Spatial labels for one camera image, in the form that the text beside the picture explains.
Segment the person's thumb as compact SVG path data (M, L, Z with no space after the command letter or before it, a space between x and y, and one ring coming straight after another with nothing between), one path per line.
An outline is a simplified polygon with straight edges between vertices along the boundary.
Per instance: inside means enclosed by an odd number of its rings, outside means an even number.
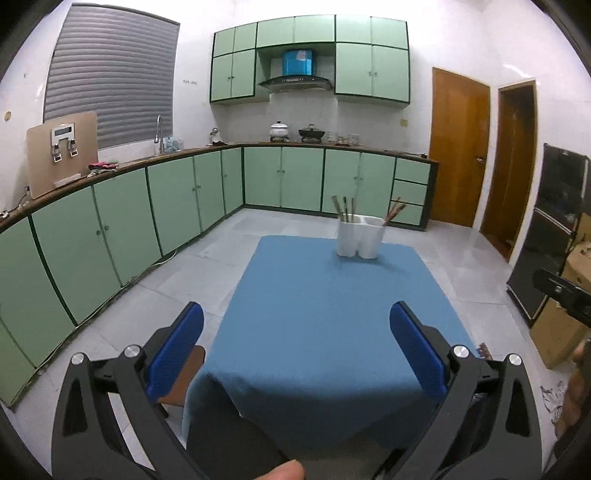
M304 466L297 460L290 460L270 470L256 480L304 480Z

